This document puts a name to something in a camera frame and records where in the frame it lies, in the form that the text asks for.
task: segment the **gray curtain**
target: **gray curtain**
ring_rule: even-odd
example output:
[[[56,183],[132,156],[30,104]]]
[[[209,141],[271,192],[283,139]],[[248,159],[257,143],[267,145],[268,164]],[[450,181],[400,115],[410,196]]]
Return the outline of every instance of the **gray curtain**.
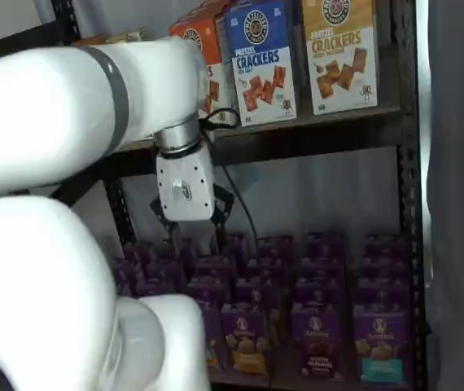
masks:
[[[427,197],[432,217],[439,388],[464,389],[464,2],[431,0],[432,139]]]

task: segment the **blue cracker box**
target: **blue cracker box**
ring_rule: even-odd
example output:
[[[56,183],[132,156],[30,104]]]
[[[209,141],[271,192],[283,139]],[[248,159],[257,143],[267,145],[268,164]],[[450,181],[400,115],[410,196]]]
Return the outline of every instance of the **blue cracker box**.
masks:
[[[291,4],[240,0],[226,13],[243,126],[297,117]]]

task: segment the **white wall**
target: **white wall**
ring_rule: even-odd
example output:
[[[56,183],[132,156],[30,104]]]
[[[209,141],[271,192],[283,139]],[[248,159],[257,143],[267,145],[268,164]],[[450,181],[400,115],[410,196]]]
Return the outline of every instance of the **white wall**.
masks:
[[[0,38],[38,26],[33,0],[0,0]]]

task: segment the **orange cracker box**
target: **orange cracker box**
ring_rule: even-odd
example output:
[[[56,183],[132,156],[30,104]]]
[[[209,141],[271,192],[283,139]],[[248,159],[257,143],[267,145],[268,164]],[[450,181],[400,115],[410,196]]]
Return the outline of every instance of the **orange cracker box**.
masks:
[[[225,17],[222,14],[226,1],[206,2],[193,10],[188,18],[179,19],[169,29],[169,35],[190,39],[203,52],[208,67],[208,91],[200,117],[206,117],[218,108],[237,109],[234,71],[226,38]],[[233,124],[234,114],[220,113],[212,118],[214,122]]]
[[[313,113],[377,105],[374,0],[303,0]]]

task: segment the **yellow cracker box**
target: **yellow cracker box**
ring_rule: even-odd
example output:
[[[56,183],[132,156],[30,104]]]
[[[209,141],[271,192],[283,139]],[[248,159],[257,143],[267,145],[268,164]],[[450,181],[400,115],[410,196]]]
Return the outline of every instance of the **yellow cracker box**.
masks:
[[[377,105],[373,0],[303,0],[313,113]]]

